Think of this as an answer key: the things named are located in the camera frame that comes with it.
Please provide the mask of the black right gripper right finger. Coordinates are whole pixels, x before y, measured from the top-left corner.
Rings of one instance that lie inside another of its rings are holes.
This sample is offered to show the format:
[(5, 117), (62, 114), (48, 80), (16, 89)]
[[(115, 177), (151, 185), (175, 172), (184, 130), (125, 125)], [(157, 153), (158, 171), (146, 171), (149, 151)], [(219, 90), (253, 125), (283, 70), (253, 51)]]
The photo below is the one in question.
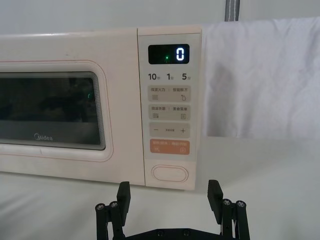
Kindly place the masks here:
[(216, 222), (220, 225), (220, 236), (226, 240), (250, 239), (247, 204), (244, 201), (232, 202), (224, 198), (219, 182), (214, 179), (208, 181), (207, 198)]

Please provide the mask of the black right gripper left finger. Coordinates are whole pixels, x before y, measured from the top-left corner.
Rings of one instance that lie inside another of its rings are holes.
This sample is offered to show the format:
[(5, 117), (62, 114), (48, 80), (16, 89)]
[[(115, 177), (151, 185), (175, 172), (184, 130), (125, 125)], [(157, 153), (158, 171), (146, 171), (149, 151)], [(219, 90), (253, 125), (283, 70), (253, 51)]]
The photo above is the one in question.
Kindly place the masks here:
[(112, 224), (113, 240), (124, 240), (123, 227), (131, 201), (130, 182), (123, 181), (119, 184), (116, 201), (109, 205), (98, 203), (95, 206), (96, 213), (96, 239), (108, 240), (108, 223)]

